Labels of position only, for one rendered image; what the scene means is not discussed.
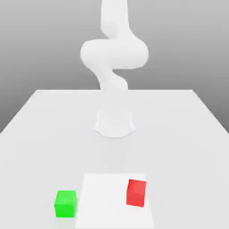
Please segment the small red cube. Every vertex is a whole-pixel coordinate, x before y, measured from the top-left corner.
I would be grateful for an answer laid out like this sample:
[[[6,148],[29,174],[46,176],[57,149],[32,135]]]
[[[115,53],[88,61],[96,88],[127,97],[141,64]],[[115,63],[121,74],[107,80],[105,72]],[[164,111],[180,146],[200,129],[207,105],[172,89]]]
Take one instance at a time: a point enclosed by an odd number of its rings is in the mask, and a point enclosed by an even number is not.
[[[126,192],[126,204],[137,207],[144,207],[146,194],[146,181],[129,179],[127,192]]]

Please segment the small green cube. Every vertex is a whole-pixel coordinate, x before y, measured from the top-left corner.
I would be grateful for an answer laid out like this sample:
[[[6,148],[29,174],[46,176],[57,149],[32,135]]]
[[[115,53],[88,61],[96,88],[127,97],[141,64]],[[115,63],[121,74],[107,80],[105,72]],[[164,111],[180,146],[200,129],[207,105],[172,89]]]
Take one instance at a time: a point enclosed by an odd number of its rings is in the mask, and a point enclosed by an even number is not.
[[[54,202],[55,216],[58,218],[74,218],[77,208],[75,190],[58,190]]]

